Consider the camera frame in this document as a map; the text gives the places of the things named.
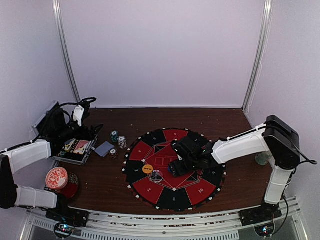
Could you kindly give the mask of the green white chip stack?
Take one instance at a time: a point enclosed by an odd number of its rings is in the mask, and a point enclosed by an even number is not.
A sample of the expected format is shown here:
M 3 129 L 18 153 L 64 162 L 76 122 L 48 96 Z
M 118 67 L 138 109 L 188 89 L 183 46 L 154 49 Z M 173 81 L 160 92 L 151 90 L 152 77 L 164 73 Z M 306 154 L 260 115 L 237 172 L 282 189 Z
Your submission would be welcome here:
M 110 133 L 110 138 L 113 143 L 117 143 L 119 140 L 119 132 L 114 130 Z

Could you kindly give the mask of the white grey chip stack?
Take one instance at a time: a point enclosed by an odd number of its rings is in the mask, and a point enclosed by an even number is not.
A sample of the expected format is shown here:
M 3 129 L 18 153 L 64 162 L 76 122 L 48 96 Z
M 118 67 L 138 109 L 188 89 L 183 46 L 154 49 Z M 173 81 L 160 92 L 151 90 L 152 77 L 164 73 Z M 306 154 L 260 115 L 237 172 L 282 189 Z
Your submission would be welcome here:
M 125 149 L 127 147 L 127 139 L 125 136 L 119 136 L 118 146 L 120 149 Z

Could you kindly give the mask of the orange big blind button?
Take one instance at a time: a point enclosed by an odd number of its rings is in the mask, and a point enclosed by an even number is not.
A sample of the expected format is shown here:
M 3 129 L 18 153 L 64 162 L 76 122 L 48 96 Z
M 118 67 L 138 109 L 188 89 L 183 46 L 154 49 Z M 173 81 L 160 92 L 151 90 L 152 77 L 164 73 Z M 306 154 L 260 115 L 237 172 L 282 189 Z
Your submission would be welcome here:
M 151 174 L 154 171 L 154 167 L 151 164 L 146 164 L 142 167 L 142 172 L 144 174 Z

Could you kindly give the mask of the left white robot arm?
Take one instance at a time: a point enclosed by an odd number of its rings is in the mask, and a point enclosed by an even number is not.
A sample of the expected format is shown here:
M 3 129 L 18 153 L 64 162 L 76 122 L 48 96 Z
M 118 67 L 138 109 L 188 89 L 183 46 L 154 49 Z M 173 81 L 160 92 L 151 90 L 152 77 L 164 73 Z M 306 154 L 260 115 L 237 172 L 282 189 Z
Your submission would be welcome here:
M 90 115 L 89 97 L 79 102 L 56 102 L 51 105 L 36 123 L 33 140 L 6 148 L 0 152 L 0 207 L 30 207 L 52 209 L 61 222 L 72 218 L 72 211 L 59 193 L 46 191 L 43 184 L 34 183 L 29 177 L 23 183 L 20 173 L 49 168 L 49 161 L 65 147 L 67 141 L 93 141 L 102 125 L 87 127 L 84 124 Z

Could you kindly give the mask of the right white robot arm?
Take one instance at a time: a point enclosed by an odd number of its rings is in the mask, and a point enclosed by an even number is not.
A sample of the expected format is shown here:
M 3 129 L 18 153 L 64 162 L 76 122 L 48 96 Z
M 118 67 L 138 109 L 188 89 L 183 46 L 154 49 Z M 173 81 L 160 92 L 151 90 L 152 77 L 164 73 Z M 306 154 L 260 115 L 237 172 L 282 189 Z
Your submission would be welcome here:
M 186 136 L 173 140 L 171 148 L 177 159 L 168 164 L 168 170 L 177 178 L 188 172 L 207 170 L 252 154 L 269 152 L 274 167 L 264 195 L 264 204 L 256 210 L 259 220 L 268 220 L 275 212 L 293 171 L 303 163 L 317 165 L 317 161 L 306 157 L 300 150 L 300 136 L 288 124 L 275 115 L 265 123 L 236 136 L 208 142 L 200 146 Z

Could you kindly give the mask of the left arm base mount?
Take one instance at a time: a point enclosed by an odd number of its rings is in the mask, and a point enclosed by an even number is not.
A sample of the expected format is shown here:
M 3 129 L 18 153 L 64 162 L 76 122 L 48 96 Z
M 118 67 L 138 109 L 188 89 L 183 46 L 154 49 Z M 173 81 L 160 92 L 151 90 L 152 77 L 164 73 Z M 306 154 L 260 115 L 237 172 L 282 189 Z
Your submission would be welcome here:
M 86 227 L 90 213 L 86 210 L 70 208 L 65 195 L 57 194 L 57 205 L 55 208 L 46 210 L 46 218 L 57 222 L 66 223 L 73 227 Z

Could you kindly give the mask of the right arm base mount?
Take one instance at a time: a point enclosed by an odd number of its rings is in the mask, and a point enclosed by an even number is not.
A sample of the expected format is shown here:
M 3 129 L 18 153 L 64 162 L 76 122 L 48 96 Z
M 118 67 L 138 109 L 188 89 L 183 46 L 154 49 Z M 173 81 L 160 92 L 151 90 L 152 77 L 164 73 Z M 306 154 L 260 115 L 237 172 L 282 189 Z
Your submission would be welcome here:
M 240 221 L 243 227 L 271 221 L 272 219 L 281 216 L 282 212 L 279 209 L 271 210 L 263 209 L 261 207 L 245 209 L 239 212 Z

